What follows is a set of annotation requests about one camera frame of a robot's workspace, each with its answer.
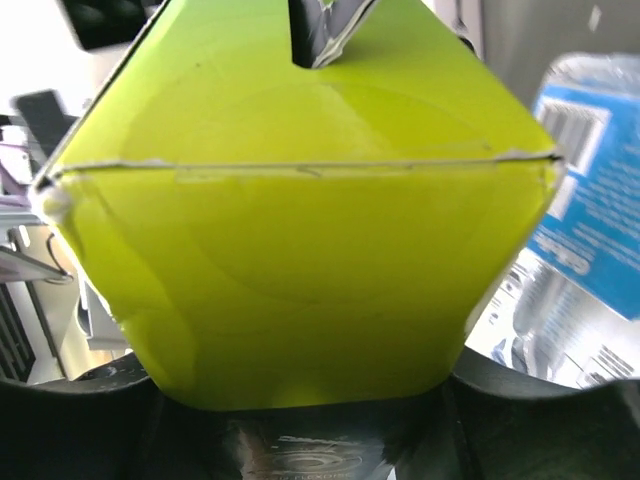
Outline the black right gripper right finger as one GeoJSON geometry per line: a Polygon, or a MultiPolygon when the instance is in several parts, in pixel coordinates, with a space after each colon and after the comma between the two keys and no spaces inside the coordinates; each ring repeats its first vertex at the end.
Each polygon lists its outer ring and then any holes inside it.
{"type": "Polygon", "coordinates": [[[394,467],[398,479],[636,479],[639,383],[576,390],[466,348],[394,467]]]}

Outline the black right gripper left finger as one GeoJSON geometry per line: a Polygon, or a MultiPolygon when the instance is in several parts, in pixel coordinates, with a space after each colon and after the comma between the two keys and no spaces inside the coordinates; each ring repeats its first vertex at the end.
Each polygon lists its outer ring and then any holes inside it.
{"type": "Polygon", "coordinates": [[[1,382],[4,479],[237,479],[214,414],[162,393],[129,354],[82,375],[1,382]]]}

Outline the black green exfoliating razor box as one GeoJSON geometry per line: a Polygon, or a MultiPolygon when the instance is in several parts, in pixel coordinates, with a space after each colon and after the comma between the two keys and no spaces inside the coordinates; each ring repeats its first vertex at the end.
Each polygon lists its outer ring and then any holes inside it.
{"type": "Polygon", "coordinates": [[[166,1],[29,198],[161,390],[256,410],[441,383],[565,171],[420,1],[166,1]]]}

